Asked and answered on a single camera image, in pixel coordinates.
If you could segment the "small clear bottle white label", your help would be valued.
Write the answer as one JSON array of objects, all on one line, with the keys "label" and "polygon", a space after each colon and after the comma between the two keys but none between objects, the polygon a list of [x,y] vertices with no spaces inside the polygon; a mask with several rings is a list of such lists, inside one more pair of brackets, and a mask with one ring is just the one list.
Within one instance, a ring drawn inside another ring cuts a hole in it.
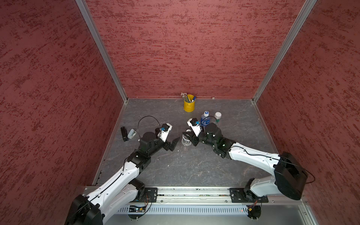
[{"label": "small clear bottle white label", "polygon": [[187,147],[190,146],[192,144],[192,142],[190,141],[190,139],[183,133],[182,135],[182,140],[181,143],[183,144],[183,146]]}]

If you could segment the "clear bottle blue label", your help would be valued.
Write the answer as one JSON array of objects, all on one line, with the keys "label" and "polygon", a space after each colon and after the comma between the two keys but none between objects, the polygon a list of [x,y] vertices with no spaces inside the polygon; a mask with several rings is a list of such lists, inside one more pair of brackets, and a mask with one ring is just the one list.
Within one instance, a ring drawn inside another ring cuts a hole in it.
[{"label": "clear bottle blue label", "polygon": [[201,120],[200,120],[200,125],[201,125],[201,129],[204,130],[205,127],[210,123],[210,119],[211,117],[204,117],[203,114],[201,116]]}]

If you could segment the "blue white bottle cap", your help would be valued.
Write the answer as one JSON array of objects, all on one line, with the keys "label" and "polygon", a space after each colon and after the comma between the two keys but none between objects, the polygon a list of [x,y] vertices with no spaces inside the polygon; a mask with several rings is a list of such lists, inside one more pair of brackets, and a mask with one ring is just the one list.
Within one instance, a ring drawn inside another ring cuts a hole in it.
[{"label": "blue white bottle cap", "polygon": [[204,113],[203,113],[204,117],[208,117],[209,115],[210,115],[210,113],[208,111],[204,111]]}]

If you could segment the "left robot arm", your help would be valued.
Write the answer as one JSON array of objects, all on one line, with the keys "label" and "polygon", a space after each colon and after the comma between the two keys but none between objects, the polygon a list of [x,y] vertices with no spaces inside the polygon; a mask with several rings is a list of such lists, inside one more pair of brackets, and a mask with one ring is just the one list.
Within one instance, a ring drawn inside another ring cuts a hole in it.
[{"label": "left robot arm", "polygon": [[124,161],[123,167],[102,186],[86,196],[78,195],[72,202],[66,225],[104,225],[121,207],[134,200],[146,200],[145,184],[137,180],[159,150],[174,151],[178,138],[167,137],[172,130],[169,123],[146,132],[139,147]]}]

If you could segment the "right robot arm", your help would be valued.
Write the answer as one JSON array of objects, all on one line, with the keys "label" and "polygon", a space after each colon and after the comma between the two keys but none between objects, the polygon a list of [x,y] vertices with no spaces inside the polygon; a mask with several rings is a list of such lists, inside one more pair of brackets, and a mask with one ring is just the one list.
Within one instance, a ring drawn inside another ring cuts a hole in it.
[{"label": "right robot arm", "polygon": [[292,200],[301,200],[308,173],[292,154],[275,154],[249,148],[224,137],[215,123],[203,127],[193,118],[187,124],[191,131],[184,132],[184,135],[194,146],[199,143],[208,145],[221,158],[241,161],[269,173],[268,177],[251,178],[247,182],[242,192],[247,202],[259,202],[269,195],[284,195]]}]

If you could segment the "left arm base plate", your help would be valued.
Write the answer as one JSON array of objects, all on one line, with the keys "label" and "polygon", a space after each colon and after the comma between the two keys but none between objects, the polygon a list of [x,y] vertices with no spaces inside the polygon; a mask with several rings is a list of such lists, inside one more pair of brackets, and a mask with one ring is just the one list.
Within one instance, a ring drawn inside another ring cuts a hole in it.
[{"label": "left arm base plate", "polygon": [[155,203],[157,201],[157,197],[158,197],[157,187],[143,187],[138,191],[136,198],[134,199],[134,202],[140,203],[146,200],[146,202]]}]

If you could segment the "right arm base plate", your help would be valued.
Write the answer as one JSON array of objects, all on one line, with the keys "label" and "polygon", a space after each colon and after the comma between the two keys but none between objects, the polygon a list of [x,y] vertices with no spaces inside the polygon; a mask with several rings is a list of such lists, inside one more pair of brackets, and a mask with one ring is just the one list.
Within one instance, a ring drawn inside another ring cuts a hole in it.
[{"label": "right arm base plate", "polygon": [[232,203],[268,203],[267,196],[256,196],[250,190],[245,191],[245,188],[229,188],[230,198]]}]

